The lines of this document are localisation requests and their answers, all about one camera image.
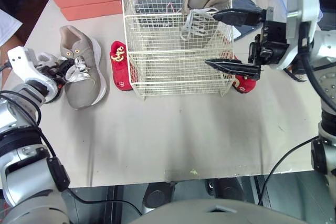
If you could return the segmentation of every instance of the cable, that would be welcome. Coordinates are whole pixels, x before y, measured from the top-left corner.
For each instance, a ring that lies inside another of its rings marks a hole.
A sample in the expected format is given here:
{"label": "cable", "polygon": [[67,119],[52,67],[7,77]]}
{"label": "cable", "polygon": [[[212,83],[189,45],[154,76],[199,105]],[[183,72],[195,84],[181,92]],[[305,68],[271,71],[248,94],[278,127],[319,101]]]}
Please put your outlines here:
{"label": "cable", "polygon": [[335,67],[335,66],[336,66],[336,62],[333,62],[333,63],[329,63],[329,64],[326,64],[326,65],[323,65],[323,66],[314,67],[313,70],[314,71],[320,71],[320,70],[327,69],[327,68],[332,68],[332,67]]}
{"label": "cable", "polygon": [[8,96],[6,95],[3,95],[3,93],[12,93],[21,97],[25,97],[24,95],[22,94],[19,94],[19,93],[16,93],[14,91],[7,91],[7,90],[4,90],[4,91],[0,91],[0,98],[3,98],[4,100],[8,101],[10,104],[12,104],[13,106],[17,107],[32,123],[32,125],[36,128],[37,132],[39,133],[39,135],[41,136],[41,138],[43,139],[43,141],[45,142],[46,146],[48,147],[48,149],[50,150],[50,153],[53,157],[56,157],[56,153],[53,149],[53,147],[51,146],[51,144],[49,143],[49,141],[47,140],[46,136],[44,136],[42,130],[38,127],[38,124],[37,122],[33,119],[33,117],[20,105],[18,104],[16,101],[14,101],[13,99],[9,98]]}
{"label": "cable", "polygon": [[11,67],[12,67],[12,65],[11,65],[10,61],[8,60],[8,61],[5,62],[5,64],[0,66],[0,72],[2,72],[6,68],[11,68]]}
{"label": "cable", "polygon": [[299,27],[299,39],[298,39],[298,57],[302,62],[303,68],[306,71],[306,75],[311,85],[315,89],[316,93],[320,98],[333,110],[336,112],[336,103],[334,103],[329,97],[320,84],[318,83],[312,66],[309,63],[309,58],[311,54],[311,44],[309,44],[309,28],[310,22],[301,22]]}
{"label": "cable", "polygon": [[331,100],[331,98],[329,96],[327,96],[327,94],[324,92],[324,90],[321,88],[321,86],[319,85],[313,69],[308,61],[308,57],[305,55],[301,55],[301,61],[303,64],[303,67],[306,71],[308,80],[310,81],[311,85],[313,86],[313,88],[315,89],[316,93],[321,97],[321,99],[333,110],[336,111],[336,104]]}
{"label": "cable", "polygon": [[131,206],[140,216],[142,216],[142,213],[140,212],[140,210],[133,205],[132,203],[126,201],[126,200],[119,200],[119,199],[107,199],[107,200],[96,200],[96,201],[86,201],[83,200],[81,198],[79,198],[70,188],[67,189],[68,192],[73,196],[73,198],[75,198],[75,200],[83,203],[83,204],[100,204],[100,203],[123,203],[123,204],[127,204],[129,206]]}
{"label": "cable", "polygon": [[298,148],[300,148],[300,147],[302,147],[302,146],[304,146],[304,145],[306,145],[306,144],[309,144],[311,141],[313,141],[313,140],[316,140],[316,139],[318,139],[319,138],[319,136],[315,136],[315,137],[313,137],[313,138],[311,138],[310,140],[307,140],[307,141],[305,141],[305,142],[303,142],[303,143],[301,143],[301,144],[299,144],[299,145],[297,145],[297,146],[295,146],[294,148],[292,148],[291,150],[289,150],[276,164],[275,164],[275,166],[273,167],[273,169],[271,170],[271,172],[269,173],[269,175],[267,176],[267,178],[266,178],[266,180],[265,180],[265,183],[264,183],[264,185],[263,185],[263,189],[261,190],[261,194],[260,194],[260,198],[259,198],[259,202],[258,202],[258,205],[260,206],[261,205],[261,203],[262,203],[262,201],[263,201],[263,196],[264,196],[264,193],[265,193],[265,189],[266,189],[266,185],[267,185],[267,183],[268,183],[268,181],[269,181],[269,179],[271,178],[271,176],[273,175],[273,173],[275,172],[275,170],[278,168],[278,166],[281,164],[281,162],[282,161],[284,161],[284,159],[289,155],[289,154],[291,154],[292,152],[294,152],[294,151],[296,151]]}
{"label": "cable", "polygon": [[3,91],[0,91],[0,94],[13,94],[13,95],[16,95],[17,97],[20,97],[24,100],[26,100],[27,102],[29,102],[37,111],[37,125],[40,125],[40,122],[41,122],[41,118],[42,118],[42,114],[41,114],[41,109],[39,108],[39,106],[33,101],[31,100],[30,98],[24,96],[23,94],[20,94],[18,92],[15,92],[15,91],[11,91],[11,90],[3,90]]}

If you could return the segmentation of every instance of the white shoe sole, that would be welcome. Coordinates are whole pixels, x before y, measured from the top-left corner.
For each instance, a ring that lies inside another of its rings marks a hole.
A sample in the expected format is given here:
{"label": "white shoe sole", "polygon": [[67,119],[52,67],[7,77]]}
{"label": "white shoe sole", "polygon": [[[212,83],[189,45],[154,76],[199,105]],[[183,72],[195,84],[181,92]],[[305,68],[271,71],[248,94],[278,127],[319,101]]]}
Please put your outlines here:
{"label": "white shoe sole", "polygon": [[100,90],[99,90],[99,94],[97,96],[97,98],[95,99],[95,101],[91,104],[91,105],[95,105],[97,102],[99,102],[105,95],[106,93],[106,80],[104,78],[104,76],[102,75],[102,73],[100,72],[99,69],[99,62],[100,62],[100,58],[101,58],[101,48],[100,45],[98,43],[98,41],[96,41],[93,38],[90,38],[90,40],[92,41],[92,46],[93,46],[93,53],[94,53],[94,60],[96,62],[96,67],[97,67],[97,71],[99,74],[99,79],[100,79]]}

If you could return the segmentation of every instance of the red child shoe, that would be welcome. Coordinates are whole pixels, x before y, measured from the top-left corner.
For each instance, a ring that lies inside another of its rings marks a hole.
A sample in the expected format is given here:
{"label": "red child shoe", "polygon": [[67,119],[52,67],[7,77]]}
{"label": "red child shoe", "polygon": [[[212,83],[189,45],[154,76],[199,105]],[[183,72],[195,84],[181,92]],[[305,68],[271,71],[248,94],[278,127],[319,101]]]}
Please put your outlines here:
{"label": "red child shoe", "polygon": [[235,76],[232,87],[234,87],[239,93],[245,94],[254,89],[256,84],[256,80],[249,79],[246,76]]}
{"label": "red child shoe", "polygon": [[126,45],[120,41],[113,42],[110,58],[114,84],[122,91],[132,90],[128,76]]}

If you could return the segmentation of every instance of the white wire basket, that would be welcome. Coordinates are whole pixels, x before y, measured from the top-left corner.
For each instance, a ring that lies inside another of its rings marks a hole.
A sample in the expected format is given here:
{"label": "white wire basket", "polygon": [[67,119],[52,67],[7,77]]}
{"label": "white wire basket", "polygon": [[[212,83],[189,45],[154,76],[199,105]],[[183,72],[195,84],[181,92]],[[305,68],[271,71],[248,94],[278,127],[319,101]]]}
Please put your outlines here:
{"label": "white wire basket", "polygon": [[[205,35],[181,32],[186,15],[182,0],[122,0],[130,83],[150,95],[220,93],[234,77],[208,66],[205,59],[233,59],[231,26],[212,18],[202,22]],[[192,22],[202,17],[194,15]]]}

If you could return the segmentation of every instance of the white table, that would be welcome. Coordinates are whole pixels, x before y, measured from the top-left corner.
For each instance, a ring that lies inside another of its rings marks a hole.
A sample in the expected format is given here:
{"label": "white table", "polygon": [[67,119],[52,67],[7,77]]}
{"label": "white table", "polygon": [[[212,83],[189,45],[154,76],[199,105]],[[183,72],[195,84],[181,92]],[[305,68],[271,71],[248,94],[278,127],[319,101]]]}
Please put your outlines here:
{"label": "white table", "polygon": [[[253,0],[266,8],[269,0]],[[68,22],[53,0],[26,47],[59,55],[59,27],[72,24],[102,47],[108,82],[97,105],[73,110],[64,94],[42,107],[41,128],[64,164],[71,187],[148,183],[268,173],[283,154],[317,135],[320,99],[310,83],[264,67],[255,90],[240,94],[149,97],[119,91],[111,79],[110,45],[124,41],[122,15]],[[235,43],[247,60],[254,32]],[[20,80],[11,74],[6,87]],[[278,172],[310,170],[310,146],[289,156]]]}

